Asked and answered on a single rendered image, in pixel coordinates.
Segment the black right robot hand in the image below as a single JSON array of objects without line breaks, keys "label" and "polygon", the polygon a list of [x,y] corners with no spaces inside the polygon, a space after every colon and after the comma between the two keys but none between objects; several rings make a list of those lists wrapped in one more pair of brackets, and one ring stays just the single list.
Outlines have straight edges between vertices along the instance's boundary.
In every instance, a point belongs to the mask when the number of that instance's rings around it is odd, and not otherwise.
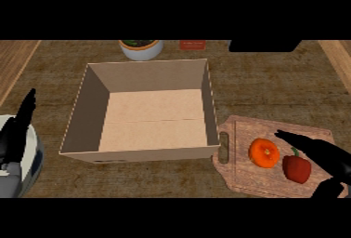
[{"label": "black right robot hand", "polygon": [[274,135],[306,155],[331,176],[320,183],[311,197],[337,198],[343,190],[342,184],[351,186],[351,153],[321,139],[311,139],[281,130]]}]

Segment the small red box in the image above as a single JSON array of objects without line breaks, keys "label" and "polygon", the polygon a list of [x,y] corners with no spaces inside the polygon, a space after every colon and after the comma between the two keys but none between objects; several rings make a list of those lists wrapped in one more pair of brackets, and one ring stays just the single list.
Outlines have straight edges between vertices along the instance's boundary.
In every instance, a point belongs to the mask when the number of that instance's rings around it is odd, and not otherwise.
[{"label": "small red box", "polygon": [[181,50],[205,50],[205,40],[181,40]]}]

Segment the orange round fruit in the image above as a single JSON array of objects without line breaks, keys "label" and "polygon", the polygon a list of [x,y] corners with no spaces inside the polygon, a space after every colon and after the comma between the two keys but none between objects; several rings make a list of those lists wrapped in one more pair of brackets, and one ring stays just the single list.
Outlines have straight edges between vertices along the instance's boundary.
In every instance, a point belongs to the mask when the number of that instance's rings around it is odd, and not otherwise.
[{"label": "orange round fruit", "polygon": [[272,168],[280,160],[280,151],[268,139],[253,139],[247,148],[247,158],[261,168]]}]

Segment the black appliance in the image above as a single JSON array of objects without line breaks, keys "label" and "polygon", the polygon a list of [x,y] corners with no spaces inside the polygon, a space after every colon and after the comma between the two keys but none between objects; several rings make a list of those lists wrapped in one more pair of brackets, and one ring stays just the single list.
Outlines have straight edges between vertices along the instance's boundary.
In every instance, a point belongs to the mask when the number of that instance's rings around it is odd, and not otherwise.
[{"label": "black appliance", "polygon": [[231,40],[230,52],[292,52],[299,40]]}]

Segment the red bell pepper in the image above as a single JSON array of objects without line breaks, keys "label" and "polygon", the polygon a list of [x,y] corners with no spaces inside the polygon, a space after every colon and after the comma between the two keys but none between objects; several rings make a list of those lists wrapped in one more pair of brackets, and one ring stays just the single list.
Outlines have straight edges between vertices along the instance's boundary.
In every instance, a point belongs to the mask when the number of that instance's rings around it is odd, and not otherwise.
[{"label": "red bell pepper", "polygon": [[311,175],[311,163],[300,158],[299,151],[295,147],[290,148],[293,154],[283,157],[283,174],[284,178],[299,184],[303,184]]}]

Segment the white plant pot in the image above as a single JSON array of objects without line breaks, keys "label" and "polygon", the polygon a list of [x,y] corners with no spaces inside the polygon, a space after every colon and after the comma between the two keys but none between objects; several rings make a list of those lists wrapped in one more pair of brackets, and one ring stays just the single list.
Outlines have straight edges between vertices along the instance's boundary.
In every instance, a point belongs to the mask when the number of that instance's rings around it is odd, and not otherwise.
[{"label": "white plant pot", "polygon": [[150,60],[163,49],[162,40],[119,40],[118,43],[131,60]]}]

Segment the open cardboard box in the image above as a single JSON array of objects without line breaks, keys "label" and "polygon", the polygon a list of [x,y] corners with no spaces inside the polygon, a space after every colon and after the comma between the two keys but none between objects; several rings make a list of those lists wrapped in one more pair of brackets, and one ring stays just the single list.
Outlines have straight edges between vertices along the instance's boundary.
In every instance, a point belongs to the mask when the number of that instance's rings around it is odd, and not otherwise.
[{"label": "open cardboard box", "polygon": [[205,59],[87,65],[62,155],[106,164],[208,158],[218,148]]}]

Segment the wooden cutting board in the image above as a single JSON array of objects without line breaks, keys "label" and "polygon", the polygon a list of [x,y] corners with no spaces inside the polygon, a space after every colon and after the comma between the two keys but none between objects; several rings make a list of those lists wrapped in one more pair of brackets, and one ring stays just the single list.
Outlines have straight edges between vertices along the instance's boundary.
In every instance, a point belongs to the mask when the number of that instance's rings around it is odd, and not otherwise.
[{"label": "wooden cutting board", "polygon": [[[225,133],[228,139],[227,163],[219,162],[219,153],[213,152],[212,164],[231,191],[269,198],[309,198],[330,175],[314,162],[309,162],[311,174],[303,184],[284,177],[281,159],[286,155],[292,155],[293,151],[292,146],[274,136],[278,129],[334,143],[328,129],[230,115],[218,126],[218,132]],[[271,168],[256,166],[249,159],[249,146],[255,139],[267,139],[275,145],[281,159]]]}]

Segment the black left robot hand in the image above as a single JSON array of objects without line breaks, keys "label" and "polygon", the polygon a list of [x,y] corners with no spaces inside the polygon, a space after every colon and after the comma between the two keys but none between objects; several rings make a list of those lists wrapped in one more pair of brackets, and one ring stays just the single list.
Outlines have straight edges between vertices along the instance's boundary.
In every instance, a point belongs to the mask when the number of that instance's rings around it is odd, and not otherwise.
[{"label": "black left robot hand", "polygon": [[26,94],[16,115],[7,119],[0,129],[0,165],[22,161],[33,110],[35,89]]}]

